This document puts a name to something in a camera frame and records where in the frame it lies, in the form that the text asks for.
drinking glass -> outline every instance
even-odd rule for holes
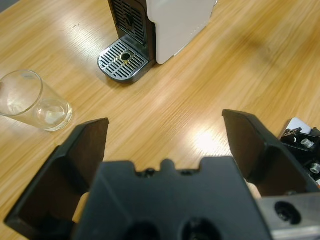
[[[0,115],[56,131],[71,120],[69,103],[31,70],[17,70],[0,79]]]

wood grain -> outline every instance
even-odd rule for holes
[[[221,0],[179,55],[133,85],[109,80],[99,53],[117,38],[106,0],[21,0],[0,14],[0,78],[31,69],[74,110],[57,132],[0,117],[0,219],[54,148],[83,122],[110,120],[105,160],[138,170],[196,168],[229,155],[223,109],[246,111],[278,135],[299,117],[320,127],[320,1]],[[0,224],[0,239],[24,239]]]

gray metal plate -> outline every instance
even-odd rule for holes
[[[117,81],[127,81],[135,76],[148,61],[137,51],[118,39],[110,47],[101,52],[98,58],[100,69]]]

screw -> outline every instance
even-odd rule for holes
[[[315,143],[310,141],[309,139],[305,138],[301,141],[301,145],[305,148],[305,149],[310,149]]]
[[[320,173],[320,164],[314,163],[311,165],[310,172],[314,174],[319,174]]]

coffee machine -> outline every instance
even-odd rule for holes
[[[108,0],[119,39],[98,57],[101,71],[134,83],[178,54],[208,24],[218,0]]]

